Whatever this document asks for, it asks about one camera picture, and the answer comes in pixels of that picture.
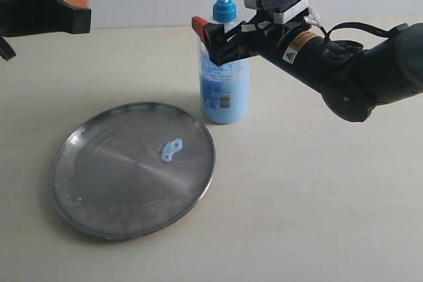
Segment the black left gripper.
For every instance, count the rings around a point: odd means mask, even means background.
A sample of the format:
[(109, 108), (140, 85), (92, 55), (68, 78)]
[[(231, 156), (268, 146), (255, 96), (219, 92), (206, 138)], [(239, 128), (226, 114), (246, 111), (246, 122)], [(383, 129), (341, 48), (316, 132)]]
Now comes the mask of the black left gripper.
[(16, 56), (7, 38), (91, 31), (90, 0), (1, 0), (1, 58)]

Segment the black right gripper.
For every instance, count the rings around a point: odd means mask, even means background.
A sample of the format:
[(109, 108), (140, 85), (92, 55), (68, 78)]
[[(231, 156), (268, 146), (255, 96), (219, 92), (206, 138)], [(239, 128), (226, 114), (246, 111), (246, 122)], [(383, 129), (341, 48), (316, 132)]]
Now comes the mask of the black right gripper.
[(306, 8), (287, 21), (281, 22), (279, 17), (276, 13), (257, 13), (251, 21), (241, 21), (226, 31), (224, 24), (194, 16), (192, 29), (215, 65), (257, 55), (268, 61), (293, 61), (303, 47), (317, 37), (311, 31), (311, 27), (317, 25), (317, 13), (314, 8)]

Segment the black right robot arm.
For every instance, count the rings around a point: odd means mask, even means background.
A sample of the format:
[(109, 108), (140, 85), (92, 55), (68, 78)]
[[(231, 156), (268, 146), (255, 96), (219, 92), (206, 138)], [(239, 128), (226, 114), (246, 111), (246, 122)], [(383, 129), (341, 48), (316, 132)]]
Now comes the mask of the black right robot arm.
[(337, 25), (382, 38), (370, 49), (352, 40), (332, 40), (328, 30), (315, 34), (314, 23), (307, 11), (283, 24), (260, 11), (231, 30), (202, 17), (191, 20), (215, 65), (261, 57), (319, 93), (348, 122), (363, 122), (378, 106), (422, 93), (421, 23), (389, 30), (362, 22)]

